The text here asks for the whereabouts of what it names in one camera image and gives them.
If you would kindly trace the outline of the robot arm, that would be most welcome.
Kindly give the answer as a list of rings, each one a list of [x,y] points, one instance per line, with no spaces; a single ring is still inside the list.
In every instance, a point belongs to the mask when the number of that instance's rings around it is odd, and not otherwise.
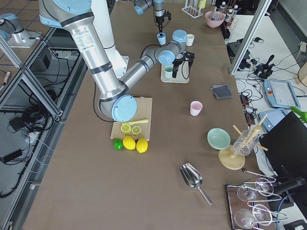
[[[41,0],[39,17],[42,24],[68,31],[83,57],[99,90],[100,112],[118,122],[131,120],[137,102],[129,89],[157,62],[170,65],[186,49],[187,33],[178,29],[164,47],[147,49],[142,57],[121,77],[113,70],[101,42],[112,33],[105,0]]]
[[[158,35],[163,35],[163,23],[165,22],[165,17],[168,21],[171,21],[171,12],[164,8],[163,0],[134,0],[134,9],[138,15],[145,13],[148,9],[153,7],[153,17],[155,25],[158,27]]]

